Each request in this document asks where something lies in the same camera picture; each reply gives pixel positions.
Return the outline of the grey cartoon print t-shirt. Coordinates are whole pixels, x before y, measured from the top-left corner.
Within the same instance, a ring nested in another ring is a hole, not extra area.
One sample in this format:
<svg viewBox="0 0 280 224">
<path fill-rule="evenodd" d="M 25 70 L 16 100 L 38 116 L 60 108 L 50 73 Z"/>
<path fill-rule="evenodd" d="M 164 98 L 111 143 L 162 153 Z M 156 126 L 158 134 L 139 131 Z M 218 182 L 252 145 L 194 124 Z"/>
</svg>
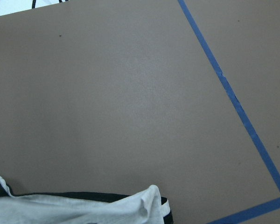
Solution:
<svg viewBox="0 0 280 224">
<path fill-rule="evenodd" d="M 134 195 L 97 192 L 16 195 L 0 176 L 0 224 L 172 224 L 155 185 Z"/>
</svg>

